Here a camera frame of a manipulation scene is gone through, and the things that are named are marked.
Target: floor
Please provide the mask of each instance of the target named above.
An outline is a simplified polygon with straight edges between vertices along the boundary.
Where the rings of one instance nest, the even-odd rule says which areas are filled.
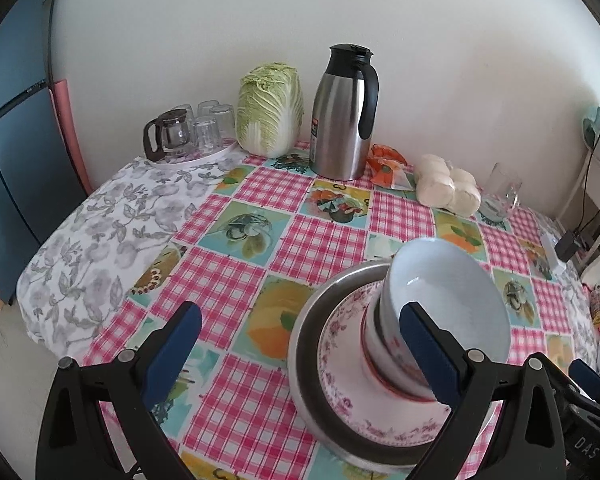
[[[40,421],[57,366],[55,356],[27,336],[17,304],[0,311],[0,450],[22,480],[35,478]],[[134,460],[124,436],[108,427],[128,470]]]

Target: refrigerator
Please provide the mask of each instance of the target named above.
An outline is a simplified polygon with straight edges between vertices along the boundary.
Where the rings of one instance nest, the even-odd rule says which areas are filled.
[[[0,298],[86,198],[52,100],[54,0],[18,0],[0,24]]]

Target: thermos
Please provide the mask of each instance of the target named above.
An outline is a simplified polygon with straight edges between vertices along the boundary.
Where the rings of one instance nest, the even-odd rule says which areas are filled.
[[[310,166],[320,176],[355,180],[365,171],[378,104],[372,55],[349,43],[331,47],[311,119]]]

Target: blue gripper pad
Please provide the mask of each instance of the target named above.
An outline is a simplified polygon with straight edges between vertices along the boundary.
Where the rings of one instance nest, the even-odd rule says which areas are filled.
[[[400,311],[400,334],[438,402],[454,409],[460,402],[458,370],[407,303]]]
[[[182,371],[202,329],[200,307],[191,303],[164,345],[147,367],[142,388],[142,403],[148,410],[164,402]]]
[[[576,359],[569,365],[569,377],[578,383],[593,400],[600,398],[600,376],[582,359]]]

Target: thermos handle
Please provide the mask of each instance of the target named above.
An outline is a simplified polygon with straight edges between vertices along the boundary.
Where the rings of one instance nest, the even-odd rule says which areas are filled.
[[[378,74],[376,73],[376,69],[369,65],[369,63],[357,62],[355,66],[362,72],[362,79],[365,82],[365,96],[362,101],[360,122],[358,122],[358,133],[362,139],[368,139],[371,137],[371,131],[374,129],[374,120],[376,119]]]
[[[158,134],[158,120],[160,119],[160,117],[158,117],[157,119],[154,119],[153,121],[149,121],[145,126],[144,126],[144,133],[142,134],[142,145],[144,146],[144,154],[146,155],[146,158],[148,158],[150,161],[152,162],[158,162],[159,160],[164,158],[164,150],[162,149],[162,139],[160,138],[160,135]],[[151,146],[151,141],[149,140],[149,128],[151,128],[152,126],[155,125],[155,145],[157,147],[157,149],[154,151],[152,146]]]

